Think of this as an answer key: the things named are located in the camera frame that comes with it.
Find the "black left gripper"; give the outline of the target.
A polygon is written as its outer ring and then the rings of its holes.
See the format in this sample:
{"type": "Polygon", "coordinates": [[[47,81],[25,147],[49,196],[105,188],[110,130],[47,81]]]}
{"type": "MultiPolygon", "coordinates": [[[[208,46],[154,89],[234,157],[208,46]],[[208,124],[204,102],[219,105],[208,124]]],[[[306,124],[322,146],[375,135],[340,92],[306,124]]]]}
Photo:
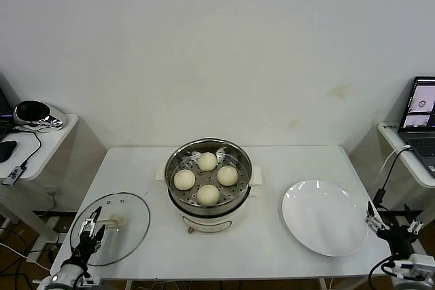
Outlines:
{"type": "Polygon", "coordinates": [[[90,257],[96,253],[98,248],[101,246],[106,225],[103,224],[94,235],[101,210],[102,206],[98,206],[97,209],[90,214],[89,218],[85,219],[82,223],[78,233],[80,242],[78,246],[72,250],[72,254],[69,259],[72,264],[87,265],[90,257]]]}

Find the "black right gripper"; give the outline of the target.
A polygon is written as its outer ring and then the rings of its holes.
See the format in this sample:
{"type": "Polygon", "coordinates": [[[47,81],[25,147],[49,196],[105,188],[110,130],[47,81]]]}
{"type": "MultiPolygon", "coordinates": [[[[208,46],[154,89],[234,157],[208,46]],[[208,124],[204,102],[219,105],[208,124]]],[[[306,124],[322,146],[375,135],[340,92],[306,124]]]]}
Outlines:
{"type": "Polygon", "coordinates": [[[371,201],[368,201],[366,211],[367,226],[382,240],[385,240],[393,257],[410,257],[413,253],[412,244],[417,240],[417,235],[423,226],[417,220],[419,213],[404,205],[404,217],[409,222],[405,225],[386,225],[371,201]]]}

